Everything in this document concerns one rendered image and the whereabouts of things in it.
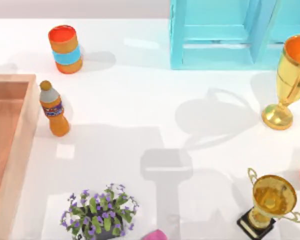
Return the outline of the orange bottle with grey neck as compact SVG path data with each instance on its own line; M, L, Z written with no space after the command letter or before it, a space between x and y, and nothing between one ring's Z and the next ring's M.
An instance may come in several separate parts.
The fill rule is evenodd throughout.
M70 124L64 116L61 95L48 80L43 80L39 86L39 101L44 115L49 119L49 128L53 135L62 137L70 131Z

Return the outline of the purple flower plant pot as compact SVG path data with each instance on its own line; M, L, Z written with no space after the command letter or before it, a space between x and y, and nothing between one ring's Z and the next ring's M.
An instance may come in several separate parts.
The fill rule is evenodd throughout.
M69 207L60 218L60 225L71 233L72 240L110 240L124 237L134 229L134 217L140 207L126 193L122 184L110 183L103 192L84 189L72 193Z

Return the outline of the light blue rack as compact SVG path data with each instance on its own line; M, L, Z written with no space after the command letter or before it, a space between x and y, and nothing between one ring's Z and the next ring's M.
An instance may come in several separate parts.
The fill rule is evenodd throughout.
M274 70L300 35L300 0L170 0L175 70Z

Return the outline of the orange can with blue band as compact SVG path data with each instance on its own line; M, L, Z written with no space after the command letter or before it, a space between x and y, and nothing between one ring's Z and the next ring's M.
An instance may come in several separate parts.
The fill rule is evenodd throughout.
M83 65L77 32L70 25L55 26L48 32L57 69L63 74L78 72Z

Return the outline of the pink object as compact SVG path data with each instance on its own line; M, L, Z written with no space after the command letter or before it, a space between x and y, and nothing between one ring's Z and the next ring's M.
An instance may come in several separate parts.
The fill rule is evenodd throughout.
M168 240L166 234L160 229L147 233L141 240Z

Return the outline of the large gold trophy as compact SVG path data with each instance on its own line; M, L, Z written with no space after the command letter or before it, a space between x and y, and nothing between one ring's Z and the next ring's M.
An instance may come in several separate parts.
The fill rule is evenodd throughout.
M286 130L293 123L288 106L300 99L300 35L284 43L276 72L276 93L278 103L262 111L262 120L274 130Z

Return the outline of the salmon shallow box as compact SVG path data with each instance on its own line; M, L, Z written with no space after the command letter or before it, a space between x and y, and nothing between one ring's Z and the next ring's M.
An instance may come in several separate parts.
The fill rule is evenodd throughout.
M0 240L9 240L40 112L34 74L0 74Z

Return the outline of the gold trophy on black base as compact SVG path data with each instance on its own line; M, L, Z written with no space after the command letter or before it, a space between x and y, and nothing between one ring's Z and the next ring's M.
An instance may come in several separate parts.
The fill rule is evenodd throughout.
M237 225L251 240L262 240L277 220L300 223L300 213L293 211L297 194L286 179L273 174L258 177L253 168L248 168L247 174L252 184L253 207L237 220Z

